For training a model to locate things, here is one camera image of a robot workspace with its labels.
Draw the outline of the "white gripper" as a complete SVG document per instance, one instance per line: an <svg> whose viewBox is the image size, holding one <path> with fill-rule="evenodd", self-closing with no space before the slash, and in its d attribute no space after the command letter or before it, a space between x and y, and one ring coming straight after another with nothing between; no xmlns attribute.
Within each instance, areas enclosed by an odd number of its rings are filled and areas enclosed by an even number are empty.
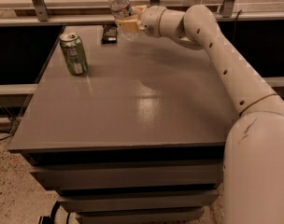
<svg viewBox="0 0 284 224"><path fill-rule="evenodd" d="M144 33L151 37L160 37L160 22L166 7L153 6L133 6L133 14L141 17L129 20L116 20L117 26L125 32L139 33L142 29Z"/></svg>

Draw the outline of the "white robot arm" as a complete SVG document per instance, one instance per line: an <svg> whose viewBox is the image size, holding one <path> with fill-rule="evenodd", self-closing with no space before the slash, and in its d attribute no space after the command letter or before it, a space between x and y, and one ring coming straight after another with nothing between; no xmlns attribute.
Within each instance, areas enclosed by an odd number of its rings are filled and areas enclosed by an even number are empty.
<svg viewBox="0 0 284 224"><path fill-rule="evenodd" d="M224 36L213 13L203 5L185 12L137 6L116 23L206 51L239 115L224 149L223 224L284 224L284 100Z"/></svg>

